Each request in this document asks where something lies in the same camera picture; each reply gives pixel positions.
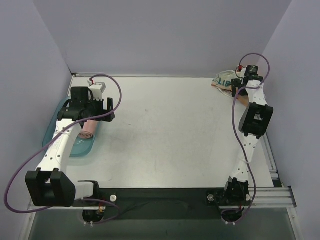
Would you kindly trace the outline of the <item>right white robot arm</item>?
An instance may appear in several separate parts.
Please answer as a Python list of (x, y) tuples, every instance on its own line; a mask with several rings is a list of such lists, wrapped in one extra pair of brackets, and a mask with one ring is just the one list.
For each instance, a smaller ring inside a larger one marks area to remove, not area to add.
[(241, 146), (235, 168), (222, 191), (221, 198), (228, 205), (244, 205), (250, 201), (249, 164), (260, 138), (266, 133), (274, 108), (269, 106), (264, 93), (264, 78), (258, 75), (259, 67), (248, 65), (240, 72), (240, 78), (231, 80), (232, 97), (248, 97), (247, 107), (239, 121), (242, 134)]

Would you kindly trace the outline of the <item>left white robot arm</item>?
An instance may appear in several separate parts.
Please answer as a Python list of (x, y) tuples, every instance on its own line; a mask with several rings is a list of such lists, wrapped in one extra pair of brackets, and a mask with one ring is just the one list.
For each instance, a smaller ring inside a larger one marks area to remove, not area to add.
[(81, 134), (96, 122), (91, 117), (107, 114), (104, 122), (112, 122), (115, 115), (113, 99), (103, 99), (106, 85), (97, 82), (89, 87), (72, 87), (67, 99), (57, 114), (54, 136), (57, 137), (48, 149), (36, 170), (28, 171), (25, 182), (33, 204), (37, 207), (71, 207), (83, 199), (95, 206), (101, 201), (100, 187), (94, 180), (72, 182), (67, 176), (67, 165), (72, 148)]

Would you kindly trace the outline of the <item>white rabbit print towel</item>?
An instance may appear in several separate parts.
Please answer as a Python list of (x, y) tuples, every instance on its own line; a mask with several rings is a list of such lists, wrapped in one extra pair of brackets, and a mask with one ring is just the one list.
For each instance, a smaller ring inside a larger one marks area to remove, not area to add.
[(232, 98), (232, 79), (242, 79), (246, 68), (241, 71), (226, 70), (218, 73), (212, 80), (211, 86), (218, 89), (223, 95)]

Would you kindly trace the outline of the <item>teal plastic tray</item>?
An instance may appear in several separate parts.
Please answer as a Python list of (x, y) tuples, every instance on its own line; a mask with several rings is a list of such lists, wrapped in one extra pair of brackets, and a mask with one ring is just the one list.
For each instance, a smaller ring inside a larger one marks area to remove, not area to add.
[[(65, 97), (58, 104), (58, 106), (53, 114), (53, 117), (51, 118), (49, 126), (46, 130), (46, 133), (44, 135), (44, 138), (42, 141), (43, 147), (52, 140), (53, 135), (56, 130), (56, 121), (57, 121), (58, 112), (61, 110), (61, 108), (63, 107), (65, 102), (67, 102), (70, 99), (71, 98), (69, 96)], [(88, 139), (84, 139), (84, 138), (80, 138), (80, 137), (76, 138), (74, 145), (72, 147), (71, 153), (70, 153), (71, 158), (84, 157), (91, 152), (93, 145), (94, 145), (94, 142), (95, 142), (95, 139), (96, 139), (96, 134), (98, 133), (99, 128), (100, 128), (100, 123), (98, 122), (96, 125), (96, 128), (95, 128), (95, 132), (91, 138), (88, 138)]]

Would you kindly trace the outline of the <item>orange polka dot towel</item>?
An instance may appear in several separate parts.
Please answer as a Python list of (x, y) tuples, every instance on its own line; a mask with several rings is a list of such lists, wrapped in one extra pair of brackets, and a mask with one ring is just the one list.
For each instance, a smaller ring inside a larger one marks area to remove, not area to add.
[(242, 105), (244, 105), (244, 106), (248, 106), (249, 105), (249, 98), (248, 98), (248, 96), (241, 96), (241, 95), (239, 95), (238, 97), (237, 97), (237, 100), (242, 104)]

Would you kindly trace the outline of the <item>pink rolled towel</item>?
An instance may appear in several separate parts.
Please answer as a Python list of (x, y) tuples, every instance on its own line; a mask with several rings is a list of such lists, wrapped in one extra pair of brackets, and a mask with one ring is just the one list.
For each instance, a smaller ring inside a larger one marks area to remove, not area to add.
[(82, 130), (78, 134), (81, 139), (91, 139), (97, 129), (98, 122), (95, 120), (88, 120), (84, 123)]

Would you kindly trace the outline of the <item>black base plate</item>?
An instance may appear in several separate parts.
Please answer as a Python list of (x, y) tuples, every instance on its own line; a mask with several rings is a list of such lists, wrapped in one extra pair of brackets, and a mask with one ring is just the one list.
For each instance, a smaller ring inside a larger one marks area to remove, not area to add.
[(242, 217), (250, 206), (248, 191), (225, 193), (223, 188), (103, 188), (97, 200), (78, 200), (85, 221), (217, 220)]

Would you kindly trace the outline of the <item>aluminium front rail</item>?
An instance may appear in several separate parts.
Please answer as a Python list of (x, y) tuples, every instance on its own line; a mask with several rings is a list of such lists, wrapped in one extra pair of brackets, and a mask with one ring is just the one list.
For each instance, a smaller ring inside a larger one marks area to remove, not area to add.
[(253, 208), (296, 208), (297, 203), (291, 187), (258, 187)]

